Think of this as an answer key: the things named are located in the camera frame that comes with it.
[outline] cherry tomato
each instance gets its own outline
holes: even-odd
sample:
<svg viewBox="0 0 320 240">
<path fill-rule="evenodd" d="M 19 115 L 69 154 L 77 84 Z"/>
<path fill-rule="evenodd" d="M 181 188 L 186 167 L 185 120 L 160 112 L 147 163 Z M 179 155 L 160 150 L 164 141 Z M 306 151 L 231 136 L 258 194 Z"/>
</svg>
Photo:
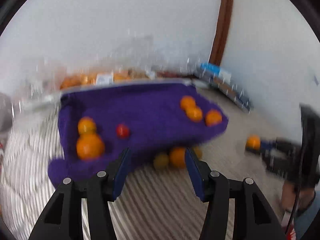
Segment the cherry tomato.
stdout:
<svg viewBox="0 0 320 240">
<path fill-rule="evenodd" d="M 120 138 L 127 138 L 130 135 L 129 128 L 124 124 L 118 125 L 116 131 Z"/>
</svg>

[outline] white striped fabric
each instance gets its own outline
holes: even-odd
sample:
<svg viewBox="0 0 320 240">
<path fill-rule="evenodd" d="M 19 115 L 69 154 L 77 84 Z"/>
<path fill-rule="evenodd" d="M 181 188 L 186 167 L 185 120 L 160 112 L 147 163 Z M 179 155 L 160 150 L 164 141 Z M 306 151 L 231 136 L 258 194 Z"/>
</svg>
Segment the white striped fabric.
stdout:
<svg viewBox="0 0 320 240">
<path fill-rule="evenodd" d="M 268 177 L 260 160 L 244 158 L 243 149 L 237 150 L 238 142 L 245 142 L 252 127 L 261 120 L 256 122 L 254 113 L 248 117 L 233 105 L 224 111 L 229 116 L 229 128 L 224 135 L 202 146 L 203 160 L 227 178 L 253 178 L 276 209 L 274 199 L 281 192 L 281 181 Z M 0 205 L 4 222 L 17 240 L 28 239 L 54 192 L 47 166 L 51 159 L 63 157 L 57 117 L 58 111 L 51 111 L 35 127 L 13 129 L 9 134 L 0 178 Z M 198 239 L 206 208 L 196 197 L 186 170 L 158 172 L 150 166 L 130 173 L 120 197 L 109 203 L 119 240 Z M 230 201 L 226 239 L 232 239 L 233 217 L 234 201 Z M 90 239 L 85 200 L 82 201 L 82 223 L 84 239 Z"/>
</svg>

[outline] purple towel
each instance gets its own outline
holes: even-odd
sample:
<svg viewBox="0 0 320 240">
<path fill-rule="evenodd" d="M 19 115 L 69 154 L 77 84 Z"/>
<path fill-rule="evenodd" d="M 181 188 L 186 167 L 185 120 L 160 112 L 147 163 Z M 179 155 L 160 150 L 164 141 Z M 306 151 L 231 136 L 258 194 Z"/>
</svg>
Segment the purple towel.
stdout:
<svg viewBox="0 0 320 240">
<path fill-rule="evenodd" d="M 228 119 L 222 113 L 222 123 L 207 127 L 204 121 L 192 122 L 180 108 L 183 96 L 190 95 L 205 114 L 210 109 L 221 109 L 197 94 L 192 86 L 183 84 L 146 84 L 103 88 L 70 93 L 61 98 L 58 118 L 64 160 L 49 163 L 48 175 L 57 187 L 66 178 L 87 179 L 104 170 L 125 148 L 132 154 L 131 170 L 152 161 L 157 152 L 175 146 L 192 146 L 223 133 Z M 97 124 L 97 133 L 106 151 L 92 161 L 78 159 L 77 124 L 84 117 Z M 130 129 L 128 139 L 120 139 L 116 127 L 124 123 Z"/>
</svg>

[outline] orange on floor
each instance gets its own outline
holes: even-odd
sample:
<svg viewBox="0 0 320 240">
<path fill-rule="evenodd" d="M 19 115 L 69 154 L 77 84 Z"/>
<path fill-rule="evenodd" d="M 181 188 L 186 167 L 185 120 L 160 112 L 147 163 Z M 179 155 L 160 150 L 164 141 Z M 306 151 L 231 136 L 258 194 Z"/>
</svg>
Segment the orange on floor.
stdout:
<svg viewBox="0 0 320 240">
<path fill-rule="evenodd" d="M 100 157 L 104 153 L 104 143 L 96 133 L 86 133 L 77 141 L 77 154 L 81 160 L 90 160 Z"/>
<path fill-rule="evenodd" d="M 197 155 L 198 159 L 200 160 L 202 158 L 202 150 L 200 149 L 199 146 L 193 146 L 193 151 L 195 152 L 195 154 Z"/>
<path fill-rule="evenodd" d="M 203 118 L 202 110 L 197 106 L 188 107 L 186 109 L 186 115 L 193 122 L 200 122 Z"/>
<path fill-rule="evenodd" d="M 153 166 L 156 170 L 164 170 L 169 164 L 169 156 L 165 152 L 158 153 L 153 159 Z"/>
<path fill-rule="evenodd" d="M 210 110 L 205 116 L 205 124 L 213 126 L 222 122 L 222 115 L 218 110 Z"/>
<path fill-rule="evenodd" d="M 193 97 L 191 96 L 184 96 L 180 100 L 180 107 L 183 110 L 186 110 L 188 107 L 195 107 L 196 106 L 196 101 Z"/>
<path fill-rule="evenodd" d="M 78 123 L 79 134 L 95 133 L 97 130 L 96 123 L 90 117 L 83 117 Z"/>
<path fill-rule="evenodd" d="M 184 153 L 186 149 L 184 147 L 172 148 L 169 153 L 169 161 L 175 168 L 185 168 L 186 163 L 184 161 Z"/>
<path fill-rule="evenodd" d="M 250 135 L 247 138 L 247 143 L 245 144 L 246 147 L 259 150 L 261 145 L 260 137 L 258 135 Z"/>
</svg>

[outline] wooden door trim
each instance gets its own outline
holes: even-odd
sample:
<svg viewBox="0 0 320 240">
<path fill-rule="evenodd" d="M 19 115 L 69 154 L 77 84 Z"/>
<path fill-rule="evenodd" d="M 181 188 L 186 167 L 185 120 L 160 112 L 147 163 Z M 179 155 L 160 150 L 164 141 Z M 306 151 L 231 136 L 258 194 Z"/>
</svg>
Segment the wooden door trim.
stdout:
<svg viewBox="0 0 320 240">
<path fill-rule="evenodd" d="M 219 66 L 227 43 L 233 0 L 221 0 L 216 35 L 213 40 L 209 63 Z"/>
</svg>

